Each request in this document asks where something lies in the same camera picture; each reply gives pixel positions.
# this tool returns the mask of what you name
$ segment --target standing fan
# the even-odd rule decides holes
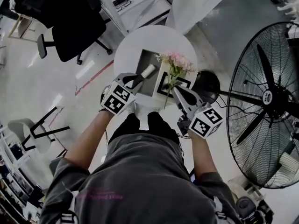
[[[262,29],[242,52],[229,92],[220,91],[215,81],[204,88],[214,97],[228,96],[232,155],[242,173],[260,187],[284,188],[299,181],[297,37],[299,27],[294,23]]]

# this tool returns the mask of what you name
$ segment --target fan blade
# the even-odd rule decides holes
[[[275,83],[274,83],[274,77],[273,72],[269,63],[269,60],[266,56],[266,54],[263,51],[263,48],[260,45],[256,45],[258,53],[261,58],[262,66],[263,66],[263,72],[266,76],[268,87],[271,91],[275,89]]]
[[[248,135],[251,134],[252,131],[258,126],[258,124],[262,121],[263,117],[265,116],[266,111],[263,110],[261,113],[259,113],[258,116],[251,122],[251,124],[245,129],[245,131],[242,133],[240,138],[237,141],[237,144],[240,144],[244,139],[247,138]]]
[[[286,103],[285,111],[299,119],[299,104],[294,102],[288,102]]]

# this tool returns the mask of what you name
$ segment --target black office chair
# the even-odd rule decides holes
[[[18,13],[36,18],[47,28],[52,28],[53,42],[46,42],[43,35],[37,40],[41,58],[47,56],[47,47],[55,46],[61,61],[77,56],[81,65],[81,53],[94,42],[106,50],[112,50],[98,38],[105,32],[106,24],[99,14],[100,0],[15,0]]]

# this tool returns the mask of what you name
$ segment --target white floor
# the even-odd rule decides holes
[[[13,21],[4,19],[0,24],[2,34],[7,34],[12,24]],[[46,31],[45,37],[46,40],[51,39],[50,30]],[[197,53],[199,70],[213,70],[221,82],[222,90],[227,91],[230,78],[199,28],[195,26],[186,37]],[[122,39],[122,34],[109,23],[102,41],[115,53]],[[58,133],[57,138],[64,146],[71,148],[74,140],[98,113],[103,88],[114,79],[113,65],[108,66],[96,77],[96,74],[113,60],[114,55],[108,56],[100,46],[93,44],[82,55],[83,65],[78,66],[75,58],[66,63],[61,62],[55,48],[48,48],[48,55],[42,60],[38,55],[36,43],[8,39],[5,45],[7,64],[0,69],[0,122],[6,125],[10,120],[24,117],[38,121],[56,105],[58,112],[48,118],[47,125],[50,125],[51,129],[70,126],[70,130]],[[217,104],[214,106],[225,117],[226,109],[220,109]],[[176,122],[180,112],[175,105],[168,106],[161,115],[172,128],[179,131]],[[113,118],[107,128],[109,137],[125,117],[126,114],[123,113]],[[227,182],[241,174],[229,149],[226,124],[223,124],[207,141],[224,181]],[[185,165],[191,171],[193,168],[191,141],[181,140],[181,143],[185,153]],[[53,143],[48,159],[61,150],[58,142]],[[101,165],[106,150],[106,139],[103,137],[90,171]],[[283,190],[262,190],[267,194],[266,202],[275,212],[273,223],[292,223],[299,214],[298,190],[299,184]]]

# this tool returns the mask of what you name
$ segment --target white curtain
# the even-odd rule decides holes
[[[166,25],[187,33],[222,0],[173,0]]]

